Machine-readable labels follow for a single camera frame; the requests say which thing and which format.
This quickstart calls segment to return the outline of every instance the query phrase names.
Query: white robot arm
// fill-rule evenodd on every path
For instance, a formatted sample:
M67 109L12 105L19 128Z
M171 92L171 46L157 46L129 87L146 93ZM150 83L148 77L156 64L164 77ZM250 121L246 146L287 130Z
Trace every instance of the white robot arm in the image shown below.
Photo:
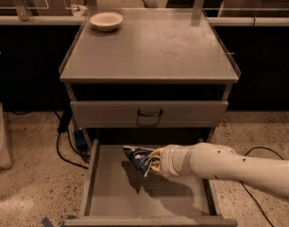
M150 156L151 166L165 176L196 175L210 180L243 183L289 201L289 161L238 155L232 148L208 143L189 147L169 145Z

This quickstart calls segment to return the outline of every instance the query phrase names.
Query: gray cabinet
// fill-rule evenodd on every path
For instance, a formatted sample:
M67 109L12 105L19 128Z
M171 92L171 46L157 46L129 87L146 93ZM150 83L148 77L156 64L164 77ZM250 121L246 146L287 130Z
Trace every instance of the gray cabinet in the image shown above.
M79 26L0 26L0 102L6 111L62 109L59 67Z
M289 110L289 27L216 26L242 75L229 95L232 110Z
M116 12L124 17L116 31L85 25L60 75L92 149L79 219L66 224L236 226L222 218L208 181L145 179L122 151L209 141L238 81L234 65L191 9Z

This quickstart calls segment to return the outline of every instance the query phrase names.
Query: bowl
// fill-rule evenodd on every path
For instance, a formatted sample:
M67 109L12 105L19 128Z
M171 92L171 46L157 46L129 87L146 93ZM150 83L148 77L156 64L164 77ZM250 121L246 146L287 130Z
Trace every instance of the bowl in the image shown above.
M90 23L103 32L110 32L123 22L123 16L116 12L100 12L90 18Z

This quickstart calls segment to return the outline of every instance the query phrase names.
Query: black cable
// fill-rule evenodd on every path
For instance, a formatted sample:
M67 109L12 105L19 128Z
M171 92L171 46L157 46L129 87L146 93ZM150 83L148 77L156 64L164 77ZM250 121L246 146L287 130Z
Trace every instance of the black cable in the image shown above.
M59 121L61 121L61 117L59 116L59 114L58 114L56 111L54 111L53 113L57 116L57 118L59 119ZM83 166L83 165L80 165L80 164L71 162L71 161L69 161L68 159L65 159L65 158L60 154L60 149L59 149L60 135L61 135L61 132L59 132L58 139L57 139L57 152L58 152L58 156L60 157L60 159L62 159L63 161L65 161L65 162L67 162L67 163L69 163L69 164L72 164L72 165L74 165L74 166L79 166L79 167L88 169L86 166ZM82 159L85 163L88 164L89 161L87 161L85 158L90 157L91 155L87 155L87 154L84 155L84 154L78 152L78 151L74 148L74 146L73 146L73 144L72 144L72 142L71 142L70 132L69 132L68 129L67 129L67 135L68 135L69 144L70 144L70 147L72 148L72 150L73 150L77 155L79 155L79 156L81 157L81 159Z
M60 120L61 120L61 117L59 116L59 114L58 114L56 111L54 111L53 113L57 116L57 118L58 118L59 121L60 121Z
M60 157L60 159L62 159L62 160L65 161L66 163L72 164L72 165L74 165L74 166L78 166L78 167L81 167L81 168L84 168L84 169L88 169L86 166L83 166L83 165L81 165L81 164L78 164L78 163L74 163L74 162L69 161L68 159L64 158L64 157L60 154L60 146L59 146L60 135L61 135L61 133L58 134L58 139L57 139L57 153L58 153L58 156Z
M252 150L254 149L266 149L269 150L273 153L275 153L276 155L278 155L282 160L284 160L275 150L271 149L271 148L265 148L265 147L256 147L256 148L251 148L244 156L247 156ZM248 195L255 201L256 205L259 207L260 211L262 212L263 216L265 217L265 219L267 220L267 222L270 224L270 226L275 227L273 225L273 223L269 220L268 216L266 215L265 211L263 210L263 208L261 207L261 205L258 203L258 201L255 199L255 197L248 191L248 189L245 187L245 185L243 183L241 183L242 187L245 189L245 191L248 193Z
M245 154L245 156L247 156L252 150L254 150L254 149L258 149L258 148L260 148L260 149L266 149L266 150L269 150L269 151L271 151L271 152L273 152L273 153L275 153L276 155L278 155L282 160L284 160L283 159L283 157L281 157L275 150L273 150L273 149L271 149L271 148L265 148L265 147L256 147L256 148L251 148L246 154Z

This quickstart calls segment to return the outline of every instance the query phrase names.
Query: speckled floor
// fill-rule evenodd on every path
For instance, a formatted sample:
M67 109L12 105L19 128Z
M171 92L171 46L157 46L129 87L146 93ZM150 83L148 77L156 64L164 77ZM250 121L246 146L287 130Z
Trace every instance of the speckled floor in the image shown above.
M86 170L63 162L56 152L58 118L53 113L8 114L13 168L0 170L0 227L42 226L47 217L61 226L68 215L77 216ZM289 159L289 113L228 112L212 142L244 154L265 146ZM69 147L66 134L60 151L83 162ZM251 156L275 158L260 149ZM213 181L224 218L241 227L269 226L254 201L238 183ZM289 203L249 188L277 227L289 227Z

